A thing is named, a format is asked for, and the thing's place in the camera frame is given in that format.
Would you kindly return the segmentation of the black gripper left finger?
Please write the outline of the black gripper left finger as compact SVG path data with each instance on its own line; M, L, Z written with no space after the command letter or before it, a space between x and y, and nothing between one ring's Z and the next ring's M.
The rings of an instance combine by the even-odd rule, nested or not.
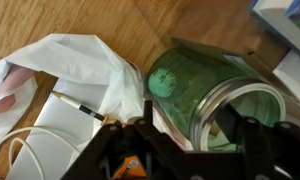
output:
M204 180L197 158L153 125L152 103L134 123L103 126L61 180Z

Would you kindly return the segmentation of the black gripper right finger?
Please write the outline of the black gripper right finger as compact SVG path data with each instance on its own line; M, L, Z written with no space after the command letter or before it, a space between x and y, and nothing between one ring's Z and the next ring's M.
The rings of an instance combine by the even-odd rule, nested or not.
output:
M300 126L282 121L267 127L231 105L218 110L215 121L239 146L246 180L300 180Z

